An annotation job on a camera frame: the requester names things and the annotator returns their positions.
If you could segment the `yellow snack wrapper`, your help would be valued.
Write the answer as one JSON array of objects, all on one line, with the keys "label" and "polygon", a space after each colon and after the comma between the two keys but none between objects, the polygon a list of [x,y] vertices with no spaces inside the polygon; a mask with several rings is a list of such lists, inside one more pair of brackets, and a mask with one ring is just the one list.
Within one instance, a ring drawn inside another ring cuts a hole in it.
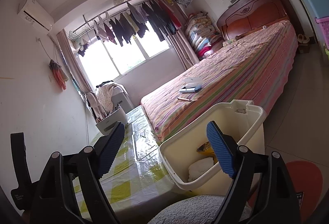
[{"label": "yellow snack wrapper", "polygon": [[215,158],[216,155],[214,153],[214,150],[210,144],[210,142],[206,142],[203,145],[201,145],[200,147],[197,148],[196,150],[199,154],[206,156],[206,157],[212,157]]}]

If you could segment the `white tissue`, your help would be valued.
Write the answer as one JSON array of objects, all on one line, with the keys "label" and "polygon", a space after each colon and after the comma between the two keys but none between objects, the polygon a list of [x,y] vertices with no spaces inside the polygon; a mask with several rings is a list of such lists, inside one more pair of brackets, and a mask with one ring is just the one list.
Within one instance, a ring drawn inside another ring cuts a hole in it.
[{"label": "white tissue", "polygon": [[206,157],[189,166],[188,182],[197,180],[218,162],[215,157]]}]

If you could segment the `cream plastic trash bin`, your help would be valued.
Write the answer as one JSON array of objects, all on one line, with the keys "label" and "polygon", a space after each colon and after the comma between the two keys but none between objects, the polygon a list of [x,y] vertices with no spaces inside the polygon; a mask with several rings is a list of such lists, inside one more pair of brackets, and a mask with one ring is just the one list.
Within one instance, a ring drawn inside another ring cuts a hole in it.
[{"label": "cream plastic trash bin", "polygon": [[[238,172],[238,148],[264,154],[265,118],[265,110],[249,100],[218,103],[160,145],[162,162],[179,189],[225,195]],[[197,149],[206,142],[217,161],[189,181],[189,166],[203,158]]]}]

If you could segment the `white tissue box organizer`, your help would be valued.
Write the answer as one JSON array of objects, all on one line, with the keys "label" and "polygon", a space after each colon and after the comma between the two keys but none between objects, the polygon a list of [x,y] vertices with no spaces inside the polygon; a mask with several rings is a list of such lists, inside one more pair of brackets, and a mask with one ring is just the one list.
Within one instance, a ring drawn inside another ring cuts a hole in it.
[{"label": "white tissue box organizer", "polygon": [[109,135],[116,122],[121,122],[125,126],[128,124],[128,117],[120,105],[118,105],[118,108],[110,113],[106,118],[98,122],[96,127],[102,135]]}]

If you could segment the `white machine with draped clothes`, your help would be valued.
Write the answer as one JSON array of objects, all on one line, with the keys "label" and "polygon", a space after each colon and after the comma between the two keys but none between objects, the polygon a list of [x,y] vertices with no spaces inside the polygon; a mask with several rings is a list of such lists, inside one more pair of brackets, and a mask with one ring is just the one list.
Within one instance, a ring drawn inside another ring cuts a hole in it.
[{"label": "white machine with draped clothes", "polygon": [[122,108],[125,113],[134,109],[125,87],[112,80],[102,82],[96,86],[96,92],[89,91],[85,96],[96,123],[101,122],[119,108]]}]

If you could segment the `yellow pencil on bed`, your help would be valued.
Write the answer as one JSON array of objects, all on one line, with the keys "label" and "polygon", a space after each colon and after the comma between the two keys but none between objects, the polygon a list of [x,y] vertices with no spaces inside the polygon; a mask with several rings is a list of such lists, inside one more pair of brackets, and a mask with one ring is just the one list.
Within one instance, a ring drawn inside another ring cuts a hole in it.
[{"label": "yellow pencil on bed", "polygon": [[177,100],[186,101],[186,102],[193,102],[193,100],[187,99],[187,98],[184,98],[184,97],[178,97]]}]

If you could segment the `grey notebook on bed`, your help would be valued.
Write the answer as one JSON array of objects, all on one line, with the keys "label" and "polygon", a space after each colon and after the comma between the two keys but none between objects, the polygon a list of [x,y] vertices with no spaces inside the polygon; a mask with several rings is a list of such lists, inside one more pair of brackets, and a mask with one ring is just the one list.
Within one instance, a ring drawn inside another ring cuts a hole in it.
[{"label": "grey notebook on bed", "polygon": [[197,93],[202,89],[203,80],[201,78],[186,78],[183,80],[184,86],[180,93]]}]

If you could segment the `red round stool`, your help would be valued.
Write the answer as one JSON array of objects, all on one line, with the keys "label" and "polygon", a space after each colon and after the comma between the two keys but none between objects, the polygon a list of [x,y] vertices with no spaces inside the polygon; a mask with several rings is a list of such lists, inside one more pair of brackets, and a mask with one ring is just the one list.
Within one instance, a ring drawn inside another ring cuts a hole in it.
[{"label": "red round stool", "polygon": [[281,223],[304,223],[315,210],[323,189],[323,175],[318,166],[305,160],[293,160],[285,164],[291,183],[275,189],[276,195],[269,200],[278,212],[292,217]]}]

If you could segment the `striped colourful bed sheet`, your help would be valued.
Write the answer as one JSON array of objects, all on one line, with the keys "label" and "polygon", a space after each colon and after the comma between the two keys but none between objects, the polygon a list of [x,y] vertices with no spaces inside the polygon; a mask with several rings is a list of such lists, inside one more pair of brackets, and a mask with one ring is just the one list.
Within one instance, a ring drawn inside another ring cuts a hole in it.
[{"label": "striped colourful bed sheet", "polygon": [[[252,100],[270,113],[292,70],[298,43],[282,20],[224,46],[144,96],[141,105],[158,143],[163,143],[217,103]],[[186,78],[201,78],[197,93],[180,93]],[[177,100],[184,97],[193,100]]]}]

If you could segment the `pink window curtain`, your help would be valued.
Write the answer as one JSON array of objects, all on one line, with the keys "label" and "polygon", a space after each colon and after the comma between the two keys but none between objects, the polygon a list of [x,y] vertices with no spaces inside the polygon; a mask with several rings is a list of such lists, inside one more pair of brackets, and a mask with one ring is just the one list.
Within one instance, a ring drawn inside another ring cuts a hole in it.
[{"label": "pink window curtain", "polygon": [[185,70],[200,62],[181,29],[172,35],[172,45]]}]

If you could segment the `stack of folded blankets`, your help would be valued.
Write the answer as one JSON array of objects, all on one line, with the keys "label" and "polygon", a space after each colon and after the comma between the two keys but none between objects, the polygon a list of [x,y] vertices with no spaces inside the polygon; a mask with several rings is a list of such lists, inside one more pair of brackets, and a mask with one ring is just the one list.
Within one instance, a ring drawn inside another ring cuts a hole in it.
[{"label": "stack of folded blankets", "polygon": [[207,12],[196,12],[188,16],[185,35],[198,57],[203,60],[222,48],[223,35],[213,25]]}]

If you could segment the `hanging clothes row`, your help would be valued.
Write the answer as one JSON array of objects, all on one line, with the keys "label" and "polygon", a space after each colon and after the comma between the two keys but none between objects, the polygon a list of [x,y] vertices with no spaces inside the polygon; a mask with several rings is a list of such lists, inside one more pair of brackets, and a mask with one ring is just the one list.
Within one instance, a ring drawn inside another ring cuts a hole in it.
[{"label": "hanging clothes row", "polygon": [[86,21],[89,30],[94,31],[96,38],[102,42],[112,42],[123,46],[130,43],[132,37],[143,38],[150,24],[160,41],[168,35],[175,35],[182,28],[182,23],[176,16],[174,7],[187,7],[193,0],[149,0],[133,6],[128,1],[124,4],[127,9],[118,18],[105,11],[90,21]]}]

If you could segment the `wooden bed headboard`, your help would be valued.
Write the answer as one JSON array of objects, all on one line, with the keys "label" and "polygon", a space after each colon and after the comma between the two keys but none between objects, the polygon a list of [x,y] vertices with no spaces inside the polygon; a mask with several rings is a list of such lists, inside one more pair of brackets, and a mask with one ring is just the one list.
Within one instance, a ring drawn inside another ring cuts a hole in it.
[{"label": "wooden bed headboard", "polygon": [[230,40],[282,20],[289,20],[296,34],[304,32],[289,0],[239,0],[219,17],[216,26],[223,37]]}]

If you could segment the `pink plastic basket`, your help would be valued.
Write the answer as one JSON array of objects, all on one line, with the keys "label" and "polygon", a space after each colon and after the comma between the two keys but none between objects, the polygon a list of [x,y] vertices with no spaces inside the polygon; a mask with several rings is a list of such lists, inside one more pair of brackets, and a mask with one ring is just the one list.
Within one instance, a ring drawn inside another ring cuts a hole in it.
[{"label": "pink plastic basket", "polygon": [[315,18],[316,23],[320,26],[322,34],[324,36],[326,49],[328,50],[329,44],[329,17]]}]

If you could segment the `white wall air conditioner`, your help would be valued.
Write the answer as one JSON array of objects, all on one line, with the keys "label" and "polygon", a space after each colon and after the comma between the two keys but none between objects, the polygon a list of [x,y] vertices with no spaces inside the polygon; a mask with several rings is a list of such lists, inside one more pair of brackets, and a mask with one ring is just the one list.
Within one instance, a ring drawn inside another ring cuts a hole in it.
[{"label": "white wall air conditioner", "polygon": [[17,14],[34,29],[45,35],[52,31],[53,17],[36,0],[21,1]]}]

